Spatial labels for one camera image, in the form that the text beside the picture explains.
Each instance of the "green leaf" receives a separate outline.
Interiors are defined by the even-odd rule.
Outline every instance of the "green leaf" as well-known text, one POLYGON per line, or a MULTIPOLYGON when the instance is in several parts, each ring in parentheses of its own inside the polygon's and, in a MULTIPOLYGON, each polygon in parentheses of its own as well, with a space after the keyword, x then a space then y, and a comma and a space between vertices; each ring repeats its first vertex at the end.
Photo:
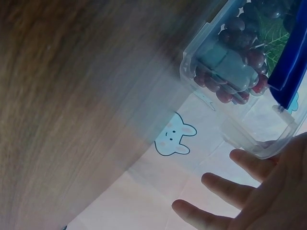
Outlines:
POLYGON ((265 43, 268 72, 270 76, 283 53, 290 34, 285 30, 282 19, 270 19, 262 15, 259 11, 257 11, 257 13, 260 22, 260 34, 258 39, 260 42, 265 43))

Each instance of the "blue object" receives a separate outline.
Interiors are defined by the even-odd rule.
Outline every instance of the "blue object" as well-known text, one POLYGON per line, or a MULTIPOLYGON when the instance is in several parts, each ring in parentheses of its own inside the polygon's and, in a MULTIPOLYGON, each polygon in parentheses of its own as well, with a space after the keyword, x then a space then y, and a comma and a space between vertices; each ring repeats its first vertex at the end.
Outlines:
POLYGON ((295 94, 295 97, 289 106, 289 109, 287 110, 289 114, 292 114, 292 112, 296 112, 298 110, 298 93, 295 94))
POLYGON ((158 153, 162 156, 171 156, 175 153, 187 155, 190 149, 181 144, 184 136, 192 137, 197 134, 196 128, 185 124, 178 113, 175 113, 167 126, 155 140, 154 145, 158 153))
POLYGON ((302 0, 296 24, 268 84, 274 99, 289 109, 307 69, 307 0, 302 0))

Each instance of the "rabbit ear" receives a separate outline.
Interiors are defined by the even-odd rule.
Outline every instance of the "rabbit ear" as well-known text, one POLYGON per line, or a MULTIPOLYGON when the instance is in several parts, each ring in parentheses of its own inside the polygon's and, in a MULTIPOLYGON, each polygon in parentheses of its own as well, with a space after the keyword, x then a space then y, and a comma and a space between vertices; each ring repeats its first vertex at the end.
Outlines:
POLYGON ((185 145, 179 144, 178 146, 176 146, 176 153, 186 155, 190 153, 190 149, 185 145))
POLYGON ((190 125, 184 125, 181 128, 181 131, 182 131, 182 135, 184 136, 195 136, 197 134, 196 129, 190 125))

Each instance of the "cartoon rabbit face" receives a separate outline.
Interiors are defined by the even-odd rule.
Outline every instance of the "cartoon rabbit face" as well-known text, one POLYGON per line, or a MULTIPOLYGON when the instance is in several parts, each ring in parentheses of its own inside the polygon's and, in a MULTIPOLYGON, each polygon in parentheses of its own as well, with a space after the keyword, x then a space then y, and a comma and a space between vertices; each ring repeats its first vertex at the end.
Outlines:
POLYGON ((174 153, 185 155, 190 153, 190 149, 181 144, 182 137, 192 137, 196 134, 196 129, 193 126, 185 124, 181 116, 176 113, 154 144, 158 153, 162 156, 170 156, 174 153))

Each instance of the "grape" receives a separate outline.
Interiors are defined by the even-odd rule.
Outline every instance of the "grape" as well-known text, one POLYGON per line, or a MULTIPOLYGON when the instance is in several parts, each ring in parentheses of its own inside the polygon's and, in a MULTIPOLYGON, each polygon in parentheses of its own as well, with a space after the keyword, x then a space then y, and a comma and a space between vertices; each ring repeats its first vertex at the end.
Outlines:
POLYGON ((228 44, 230 41, 230 32, 228 30, 222 30, 219 34, 219 40, 225 44, 228 44))
POLYGON ((259 82, 258 84, 253 87, 252 89, 249 89, 250 94, 253 96, 261 96, 264 94, 264 92, 268 89, 268 78, 264 74, 259 74, 259 82))
POLYGON ((252 20, 258 19, 258 14, 257 14, 256 7, 255 7, 254 4, 252 4, 250 2, 246 3, 243 7, 243 11, 248 18, 250 18, 252 20))
POLYGON ((280 18, 285 15, 286 8, 279 0, 253 1, 257 9, 268 18, 280 18))
POLYGON ((205 71, 201 70, 198 66, 195 69, 195 75, 198 77, 204 77, 205 71))
POLYGON ((226 93, 229 93, 229 94, 235 94, 235 93, 237 93, 237 91, 234 90, 229 84, 221 85, 221 88, 222 88, 226 93))
POLYGON ((245 13, 240 14, 239 18, 241 18, 245 23, 245 31, 258 33, 260 30, 260 24, 257 20, 250 19, 245 13))
POLYGON ((213 81, 215 81, 216 83, 220 84, 220 85, 225 85, 227 84, 227 81, 225 81, 224 79, 222 79, 221 77, 215 75, 215 74, 212 74, 212 79, 213 81))
POLYGON ((232 101, 233 95, 230 93, 227 93, 223 89, 220 89, 219 91, 216 92, 217 98, 220 100, 220 102, 227 104, 232 101))
POLYGON ((212 74, 207 71, 201 70, 199 67, 196 67, 195 69, 196 77, 194 78, 194 81, 201 87, 206 87, 206 80, 210 79, 212 74))
POLYGON ((256 49, 257 50, 259 50, 259 51, 261 51, 261 53, 263 53, 263 55, 265 55, 265 45, 263 44, 263 43, 260 43, 260 41, 259 40, 256 40, 255 42, 254 42, 254 44, 253 44, 253 47, 256 47, 256 46, 259 46, 259 47, 257 47, 256 49))
POLYGON ((288 33, 291 33, 294 29, 296 18, 293 15, 287 14, 283 19, 283 26, 288 33))
POLYGON ((211 78, 204 78, 204 83, 211 92, 217 92, 221 88, 221 86, 211 78))
POLYGON ((234 95, 233 101, 237 104, 246 104, 249 100, 249 91, 238 92, 234 95))
POLYGON ((248 65, 254 69, 259 69, 263 66, 265 56, 256 49, 251 49, 246 53, 248 59, 248 65))
POLYGON ((228 31, 243 31, 245 29, 245 23, 242 19, 233 17, 225 23, 225 27, 228 31))
POLYGON ((283 5, 287 10, 291 9, 294 0, 283 0, 283 5))
POLYGON ((255 87, 258 84, 258 82, 259 82, 259 76, 257 76, 257 78, 255 80, 250 81, 248 88, 251 89, 251 88, 255 87))
POLYGON ((266 0, 252 0, 251 3, 259 10, 264 7, 266 0))
POLYGON ((199 86, 201 86, 202 88, 205 88, 205 78, 202 76, 196 76, 194 78, 194 81, 196 82, 196 84, 198 84, 199 86))
POLYGON ((264 63, 259 69, 255 69, 255 71, 256 71, 258 74, 267 74, 267 73, 268 73, 267 64, 264 63))
POLYGON ((234 50, 247 50, 251 48, 256 38, 254 33, 236 31, 231 33, 228 45, 234 50))

